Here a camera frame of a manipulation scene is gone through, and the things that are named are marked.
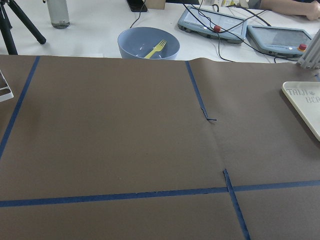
fork handle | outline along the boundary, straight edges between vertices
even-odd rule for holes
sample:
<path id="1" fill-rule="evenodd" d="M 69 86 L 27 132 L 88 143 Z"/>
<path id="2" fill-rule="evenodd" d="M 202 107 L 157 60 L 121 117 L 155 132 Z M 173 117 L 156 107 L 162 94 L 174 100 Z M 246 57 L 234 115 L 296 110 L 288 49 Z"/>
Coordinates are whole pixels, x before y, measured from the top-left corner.
<path id="1" fill-rule="evenodd" d="M 145 59 L 151 58 L 152 55 L 155 54 L 155 52 L 156 52 L 155 49 L 153 49 L 153 50 L 152 50 L 151 52 L 149 52 L 144 58 L 145 58 Z"/>

person's arm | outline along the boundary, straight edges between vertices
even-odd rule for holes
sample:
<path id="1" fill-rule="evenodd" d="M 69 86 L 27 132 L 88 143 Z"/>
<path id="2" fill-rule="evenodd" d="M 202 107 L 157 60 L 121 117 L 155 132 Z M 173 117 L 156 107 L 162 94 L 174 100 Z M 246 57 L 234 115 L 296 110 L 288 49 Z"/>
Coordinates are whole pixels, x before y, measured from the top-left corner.
<path id="1" fill-rule="evenodd" d="M 261 0 L 260 9 L 284 15 L 302 15 L 309 20 L 320 18 L 320 3 L 316 0 L 311 3 L 294 0 Z"/>

glass bottle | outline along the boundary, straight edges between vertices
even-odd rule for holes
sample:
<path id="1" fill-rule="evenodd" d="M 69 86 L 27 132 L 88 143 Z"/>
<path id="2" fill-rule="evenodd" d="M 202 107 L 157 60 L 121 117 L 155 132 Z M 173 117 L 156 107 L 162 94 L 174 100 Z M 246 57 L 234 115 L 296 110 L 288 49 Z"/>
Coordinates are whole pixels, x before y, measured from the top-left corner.
<path id="1" fill-rule="evenodd" d="M 46 0 L 51 24 L 56 29 L 65 29 L 70 25 L 66 0 Z"/>

white table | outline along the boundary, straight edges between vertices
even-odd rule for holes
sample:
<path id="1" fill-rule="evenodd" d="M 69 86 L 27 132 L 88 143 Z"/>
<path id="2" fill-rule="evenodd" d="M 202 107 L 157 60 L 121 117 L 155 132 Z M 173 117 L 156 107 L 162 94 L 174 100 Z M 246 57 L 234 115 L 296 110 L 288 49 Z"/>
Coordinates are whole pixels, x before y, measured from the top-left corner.
<path id="1" fill-rule="evenodd" d="M 19 55 L 50 55 L 70 57 L 121 58 L 117 38 L 137 19 L 138 13 L 130 11 L 125 0 L 67 0 L 70 26 L 55 29 L 51 26 L 47 4 L 41 0 L 16 0 L 17 4 L 47 39 L 41 45 L 5 4 L 11 25 L 11 33 Z M 184 12 L 182 4 L 166 3 L 164 10 L 149 9 L 143 12 L 134 27 L 154 27 L 173 34 L 180 42 L 177 60 L 208 58 L 223 61 L 218 56 L 218 40 L 208 39 L 196 33 L 187 33 L 177 26 Z M 250 13 L 238 8 L 221 7 L 220 12 L 239 17 L 250 17 Z M 320 28 L 320 20 L 309 21 L 302 16 L 285 16 L 271 11 L 260 15 L 272 26 L 301 28 L 314 36 Z M 249 24 L 263 23 L 252 18 Z M 236 62 L 272 63 L 273 57 L 254 52 L 245 44 L 231 44 L 222 41 L 222 57 Z M 3 40 L 0 40 L 0 54 L 8 54 Z"/>

bowl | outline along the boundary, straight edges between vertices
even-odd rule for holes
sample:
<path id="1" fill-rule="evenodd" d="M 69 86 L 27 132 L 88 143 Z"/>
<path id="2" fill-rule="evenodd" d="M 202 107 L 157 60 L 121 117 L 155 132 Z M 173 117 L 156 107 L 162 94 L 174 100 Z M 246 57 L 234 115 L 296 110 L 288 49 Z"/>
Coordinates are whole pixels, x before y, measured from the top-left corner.
<path id="1" fill-rule="evenodd" d="M 123 31 L 118 37 L 118 46 L 123 59 L 143 59 L 161 40 L 166 40 L 164 48 L 150 59 L 174 60 L 180 43 L 170 33 L 153 27 L 133 27 Z"/>

